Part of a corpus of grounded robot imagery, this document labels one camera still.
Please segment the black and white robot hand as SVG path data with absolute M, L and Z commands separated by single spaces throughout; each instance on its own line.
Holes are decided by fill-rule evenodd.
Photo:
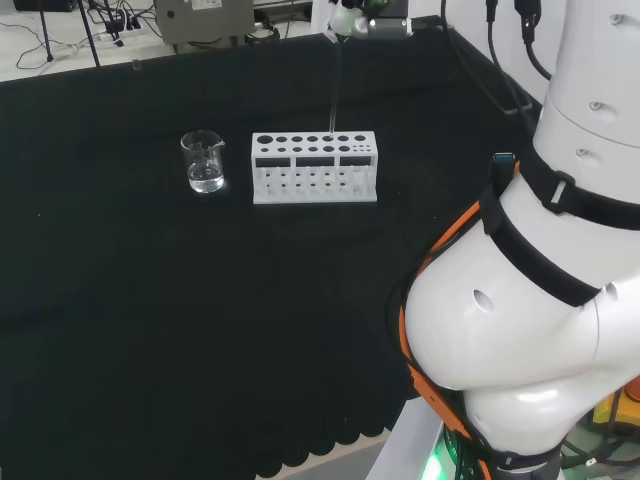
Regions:
M 324 34 L 333 43 L 349 39 L 399 40 L 413 34 L 407 0 L 329 1 Z

